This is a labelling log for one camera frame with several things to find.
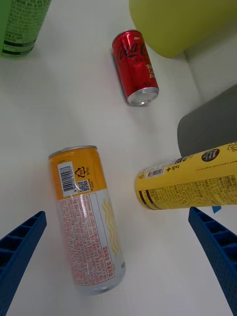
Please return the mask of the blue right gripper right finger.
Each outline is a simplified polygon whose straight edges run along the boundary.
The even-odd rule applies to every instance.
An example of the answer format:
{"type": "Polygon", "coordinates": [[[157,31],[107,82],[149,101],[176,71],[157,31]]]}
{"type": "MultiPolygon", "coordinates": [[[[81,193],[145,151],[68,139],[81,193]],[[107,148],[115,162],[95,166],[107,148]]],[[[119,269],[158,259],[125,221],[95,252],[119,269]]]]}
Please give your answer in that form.
{"type": "Polygon", "coordinates": [[[188,221],[222,288],[233,315],[237,315],[237,236],[196,207],[188,221]]]}

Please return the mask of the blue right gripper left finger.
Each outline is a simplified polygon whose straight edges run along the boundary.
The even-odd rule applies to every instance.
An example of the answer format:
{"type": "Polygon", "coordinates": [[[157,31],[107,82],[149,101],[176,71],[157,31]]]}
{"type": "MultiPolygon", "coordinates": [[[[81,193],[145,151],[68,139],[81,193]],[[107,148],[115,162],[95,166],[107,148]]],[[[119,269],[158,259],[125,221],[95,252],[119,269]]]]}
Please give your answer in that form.
{"type": "Polygon", "coordinates": [[[0,315],[5,316],[47,226],[40,211],[0,240],[0,315]]]}

